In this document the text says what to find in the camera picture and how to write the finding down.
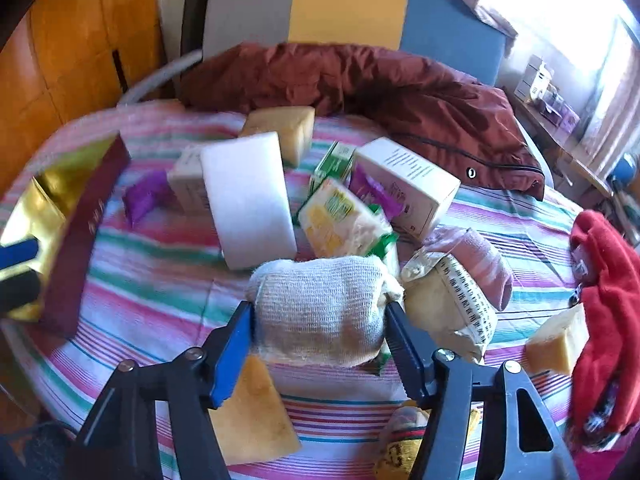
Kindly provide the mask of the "maroon jacket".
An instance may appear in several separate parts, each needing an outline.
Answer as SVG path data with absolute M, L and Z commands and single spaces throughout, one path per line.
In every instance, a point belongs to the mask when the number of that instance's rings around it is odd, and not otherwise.
M 184 75 L 179 99 L 201 112 L 310 106 L 319 116 L 362 116 L 464 185 L 544 197 L 540 162 L 504 92 L 423 56 L 243 42 Z

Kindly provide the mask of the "cracker packet green yellow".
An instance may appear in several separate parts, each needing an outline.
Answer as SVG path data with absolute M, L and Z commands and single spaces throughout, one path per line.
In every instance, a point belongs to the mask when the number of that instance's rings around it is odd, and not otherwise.
M 384 210 L 366 205 L 342 182 L 323 180 L 297 211 L 297 222 L 317 258 L 377 256 L 398 278 L 398 235 Z

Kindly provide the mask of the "grey yellow blue chair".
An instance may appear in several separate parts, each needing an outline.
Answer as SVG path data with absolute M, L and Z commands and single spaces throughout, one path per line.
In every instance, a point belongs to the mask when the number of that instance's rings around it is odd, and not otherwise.
M 426 56 L 495 84 L 506 35 L 463 0 L 184 0 L 179 57 L 120 99 L 141 101 L 192 66 L 243 41 L 365 44 Z

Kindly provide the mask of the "white foam block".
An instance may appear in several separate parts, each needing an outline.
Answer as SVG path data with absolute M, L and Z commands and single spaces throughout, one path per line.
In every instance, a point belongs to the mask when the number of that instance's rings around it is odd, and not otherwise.
M 257 133 L 201 150 L 209 209 L 224 261 L 233 271 L 297 252 L 279 137 Z

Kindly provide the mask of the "yellow patterned sock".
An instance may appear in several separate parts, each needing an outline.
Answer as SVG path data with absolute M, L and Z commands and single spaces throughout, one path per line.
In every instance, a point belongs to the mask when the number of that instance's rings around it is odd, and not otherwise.
M 393 412 L 378 437 L 377 479 L 407 480 L 422 444 L 431 411 L 408 400 Z

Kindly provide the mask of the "yellow sponge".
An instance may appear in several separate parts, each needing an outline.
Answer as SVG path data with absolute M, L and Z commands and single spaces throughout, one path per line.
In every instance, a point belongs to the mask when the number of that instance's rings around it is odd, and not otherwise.
M 570 376 L 589 340 L 583 304 L 563 310 L 548 318 L 524 347 L 529 374 L 553 372 Z
M 302 448 L 269 370 L 258 356 L 246 358 L 232 396 L 208 412 L 227 466 L 272 462 Z
M 314 134 L 314 116 L 310 106 L 279 106 L 254 110 L 247 115 L 240 136 L 276 132 L 286 166 L 297 168 L 309 152 Z

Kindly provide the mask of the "maroon gold storage box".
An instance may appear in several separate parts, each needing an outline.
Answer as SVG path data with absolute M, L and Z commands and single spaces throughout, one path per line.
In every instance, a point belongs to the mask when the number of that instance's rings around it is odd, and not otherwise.
M 35 302 L 4 318 L 59 337 L 76 334 L 96 232 L 129 163 L 124 140 L 115 133 L 58 156 L 28 181 L 1 233 L 1 246 L 35 237 L 39 252 L 1 270 L 1 281 L 32 269 L 40 275 L 41 292 Z

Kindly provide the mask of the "small green white box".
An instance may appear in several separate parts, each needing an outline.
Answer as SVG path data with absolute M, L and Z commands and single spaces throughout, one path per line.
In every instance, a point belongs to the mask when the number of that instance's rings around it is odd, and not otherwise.
M 309 193 L 316 188 L 326 178 L 333 178 L 345 182 L 352 170 L 352 158 L 356 151 L 356 146 L 335 141 L 326 151 L 314 172 L 309 179 Z

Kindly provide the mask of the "striped pink green tablecloth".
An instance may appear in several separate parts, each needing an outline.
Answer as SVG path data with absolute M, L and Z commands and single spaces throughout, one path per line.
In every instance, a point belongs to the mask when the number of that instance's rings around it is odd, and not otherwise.
M 227 268 L 212 220 L 159 209 L 130 228 L 122 193 L 147 172 L 171 168 L 188 146 L 236 136 L 244 122 L 240 114 L 195 113 L 172 101 L 102 110 L 56 130 L 2 198 L 8 216 L 39 170 L 115 132 L 131 157 L 96 233 L 77 334 L 60 341 L 28 325 L 3 329 L 55 418 L 80 426 L 120 361 L 170 360 L 230 318 L 247 277 Z M 575 203 L 551 188 L 543 200 L 484 188 L 457 192 L 444 223 L 477 230 L 513 273 L 512 298 L 498 315 L 488 364 L 518 359 L 527 338 L 572 296 L 570 230 L 578 214 Z M 276 462 L 236 466 L 232 477 L 372 478 L 378 436 L 406 397 L 393 364 L 378 374 L 274 364 L 270 375 L 302 447 Z

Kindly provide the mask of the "white medicine box printed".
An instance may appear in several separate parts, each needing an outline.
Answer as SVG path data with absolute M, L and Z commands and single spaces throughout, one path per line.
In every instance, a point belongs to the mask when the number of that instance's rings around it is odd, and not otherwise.
M 167 173 L 168 184 L 186 214 L 210 215 L 201 162 L 204 143 L 188 145 Z

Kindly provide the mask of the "white cream sock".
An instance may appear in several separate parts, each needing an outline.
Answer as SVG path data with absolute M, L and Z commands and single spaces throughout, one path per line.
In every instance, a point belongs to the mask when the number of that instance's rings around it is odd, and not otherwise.
M 367 363 L 383 348 L 386 306 L 402 298 L 404 288 L 375 256 L 264 263 L 246 291 L 254 350 L 294 366 Z

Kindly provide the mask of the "pink rolled sock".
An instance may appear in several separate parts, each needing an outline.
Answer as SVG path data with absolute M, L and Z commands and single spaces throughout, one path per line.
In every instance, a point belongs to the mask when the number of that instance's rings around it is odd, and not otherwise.
M 512 270 L 498 249 L 477 230 L 436 226 L 423 247 L 452 255 L 498 311 L 508 306 L 513 289 Z

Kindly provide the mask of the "white carton box large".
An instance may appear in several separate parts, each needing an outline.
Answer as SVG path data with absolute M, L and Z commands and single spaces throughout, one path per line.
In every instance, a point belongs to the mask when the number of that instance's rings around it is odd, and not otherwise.
M 357 148 L 354 163 L 401 204 L 393 222 L 419 242 L 442 220 L 460 188 L 448 171 L 387 138 Z

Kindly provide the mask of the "wooden desk with clutter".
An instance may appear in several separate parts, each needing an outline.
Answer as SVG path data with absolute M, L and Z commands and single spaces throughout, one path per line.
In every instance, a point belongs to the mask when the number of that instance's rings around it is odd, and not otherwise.
M 552 68 L 532 55 L 508 93 L 514 113 L 544 156 L 554 188 L 582 208 L 601 211 L 637 247 L 639 207 L 620 179 L 599 177 L 586 165 L 586 152 L 575 138 L 579 116 L 553 87 L 552 76 Z

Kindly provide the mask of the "purple snack pouch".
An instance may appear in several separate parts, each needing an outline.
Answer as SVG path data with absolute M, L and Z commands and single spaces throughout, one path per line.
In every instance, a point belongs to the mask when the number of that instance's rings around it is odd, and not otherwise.
M 363 203 L 380 206 L 387 220 L 399 217 L 404 210 L 402 203 L 396 200 L 390 192 L 383 188 L 380 182 L 370 177 L 359 165 L 352 168 L 348 188 Z
M 154 209 L 170 205 L 174 200 L 175 193 L 169 185 L 167 172 L 149 172 L 127 188 L 122 196 L 128 226 L 134 228 Z

